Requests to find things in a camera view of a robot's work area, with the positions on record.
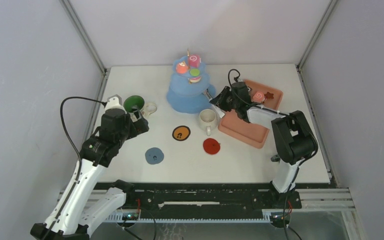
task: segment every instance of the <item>round coaster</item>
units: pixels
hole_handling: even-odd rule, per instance
[[[153,147],[145,152],[145,159],[151,165],[159,164],[164,159],[164,153],[158,147]]]
[[[214,155],[220,151],[220,143],[214,138],[207,138],[202,145],[207,154]]]
[[[190,75],[197,77],[200,75],[200,70],[198,68],[192,68],[189,70]]]
[[[177,141],[185,141],[191,135],[191,129],[187,126],[178,126],[173,130],[172,137]]]

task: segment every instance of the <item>metal frame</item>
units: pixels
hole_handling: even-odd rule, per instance
[[[70,18],[71,22],[74,25],[74,28],[76,29],[78,35],[80,36],[81,40],[85,44],[87,50],[89,51],[90,55],[92,56],[93,60],[95,61],[96,65],[98,66],[99,70],[102,72],[102,74],[105,74],[106,69],[105,66],[101,60],[101,58],[98,55],[97,50],[95,49],[88,33],[85,30],[85,27],[83,26],[82,22],[80,21],[79,16],[77,15],[76,11],[74,10],[73,5],[71,4],[70,0],[59,0],[62,7],[64,8],[65,12],[67,13],[68,17]]]
[[[317,28],[315,29],[310,42],[308,43],[307,47],[305,48],[305,51],[299,60],[299,63],[297,65],[297,68],[301,70],[301,68],[304,66],[304,64],[307,61],[307,58],[309,57],[309,54],[311,53],[312,49],[314,48],[314,45],[316,44],[317,40],[320,37],[320,34],[322,33],[323,29],[326,26],[326,23],[328,22],[329,18],[332,15],[332,12],[334,11],[337,3],[339,0],[330,0],[329,5],[326,8],[326,11],[323,14],[323,17],[321,18],[320,22],[317,25]]]
[[[108,81],[110,68],[106,69],[102,60],[100,59],[92,41],[90,40],[89,35],[87,34],[82,22],[79,19],[79,16],[77,15],[76,11],[74,10],[73,5],[71,4],[70,0],[59,0],[63,8],[65,9],[67,15],[69,16],[71,22],[73,23],[77,33],[79,34],[80,38],[84,42],[87,50],[91,54],[93,60],[95,61],[96,65],[98,66],[99,70],[102,72],[102,79],[101,83],[99,85],[96,99],[102,100],[104,90],[106,88],[106,84]],[[339,0],[331,0],[322,19],[320,20],[308,46],[306,47],[298,65],[297,65],[297,72],[299,79],[301,81],[302,90],[304,92],[305,98],[307,100],[307,104],[309,109],[311,110],[311,119],[314,122],[314,127],[316,134],[318,136],[319,142],[320,142],[320,150],[324,156],[324,159],[326,161],[326,167],[328,173],[330,173],[332,169],[332,165],[329,162],[328,152],[326,150],[326,147],[323,143],[323,140],[321,138],[320,129],[316,121],[316,116],[313,111],[311,101],[309,94],[307,92],[307,88],[305,85],[305,82],[302,78],[301,71],[302,67],[304,66],[309,54],[311,53],[312,49],[314,48],[320,34],[322,33],[329,17],[331,16],[333,10],[335,9],[335,6],[337,5]],[[99,105],[95,104],[90,116],[90,121],[88,124],[88,127],[85,132],[85,139],[89,137],[89,135],[92,133],[96,118],[98,116],[99,112]],[[365,240],[365,234],[363,231],[363,228],[361,226],[361,223],[359,221],[359,218],[357,216],[357,212],[353,203],[353,200],[351,198],[351,194],[348,189],[346,188],[337,188],[337,184],[335,182],[334,175],[331,174],[331,184],[297,184],[297,192],[300,193],[300,199],[302,203],[301,209],[294,209],[295,212],[341,212],[342,217],[345,223],[346,231],[348,234],[348,237],[350,240]],[[267,183],[262,184],[181,184],[181,183],[173,183],[173,184],[154,184],[154,183],[136,183],[136,190],[135,195],[142,199],[142,203],[144,203],[142,206],[149,207],[149,211],[157,216],[156,221],[158,223],[270,223],[270,217],[274,215],[278,215],[279,212],[282,212],[282,209],[254,209],[252,205],[252,200],[248,199],[252,195],[250,193],[255,192],[264,192],[267,191]],[[102,197],[103,194],[106,193],[107,189],[109,187],[109,183],[98,183],[95,187],[95,190],[90,195],[85,209],[89,208],[93,203],[95,203],[100,197]],[[160,207],[155,208],[155,205],[161,204],[161,201],[163,199],[160,199],[160,202],[153,202],[153,199],[150,197],[154,196],[156,193],[160,193],[162,195],[170,196],[171,198],[178,198],[180,199],[179,202],[185,202],[187,199],[192,198],[193,199],[193,189],[199,189],[198,191],[204,191],[208,194],[212,194],[211,201],[223,201],[223,198],[226,197],[226,193],[235,193],[235,194],[244,194],[246,196],[245,198],[235,199],[237,200],[234,203],[231,204],[224,204],[227,205],[228,208],[230,208],[233,211],[233,215],[238,212],[238,210],[243,211],[243,214],[241,213],[241,216],[246,217],[239,217],[236,216],[233,218],[226,218],[225,217],[217,217],[217,208],[220,206],[219,204],[204,204],[203,206],[200,206],[199,208],[207,207],[208,209],[214,209],[214,211],[209,212],[215,212],[216,215],[214,217],[198,217],[198,218],[187,218],[187,217],[160,217],[158,218],[158,215],[161,211]],[[165,210],[167,210],[167,207],[170,207],[171,205],[163,206]],[[181,206],[182,211],[189,211],[190,213],[194,212],[196,208],[194,208],[193,205],[182,205],[182,204],[176,204],[175,206]],[[131,213],[135,213],[136,209],[118,209],[117,211],[113,212],[108,218],[105,220],[107,223],[120,223],[123,222],[122,218],[123,216]],[[178,208],[171,209],[171,212],[178,212]],[[146,216],[141,216],[140,220],[137,222],[141,223],[152,223],[153,220]]]

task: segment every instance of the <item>orange coaster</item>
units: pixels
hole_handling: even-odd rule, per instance
[[[214,155],[220,151],[220,143],[214,138],[207,138],[202,145],[207,154]]]
[[[191,129],[187,126],[178,126],[173,130],[171,136],[177,141],[185,141],[191,135]]]

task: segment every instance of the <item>blue coaster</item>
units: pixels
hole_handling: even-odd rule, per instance
[[[164,153],[158,147],[153,147],[145,152],[145,159],[151,165],[159,164],[164,159]]]

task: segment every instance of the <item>white table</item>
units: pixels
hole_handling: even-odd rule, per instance
[[[314,131],[310,112],[301,83],[293,64],[208,65],[206,71],[217,94],[228,84],[227,74],[238,69],[242,79],[250,79],[283,91],[279,110],[304,112]],[[140,95],[146,102],[155,102],[158,110],[149,121],[149,132],[124,143],[113,158],[108,170],[99,180],[113,182],[121,179],[137,183],[269,183],[275,177],[278,163],[271,162],[276,154],[273,133],[264,147],[254,148],[216,130],[211,138],[221,144],[215,155],[205,153],[206,133],[198,127],[198,115],[174,111],[166,100],[172,66],[115,66],[111,68],[103,99],[118,94],[124,99]],[[99,110],[95,126],[101,124]],[[173,129],[185,125],[191,130],[185,141],[172,138]],[[148,164],[145,152],[160,148],[164,160]],[[329,176],[321,151],[305,163],[299,171],[297,183],[329,183]]]

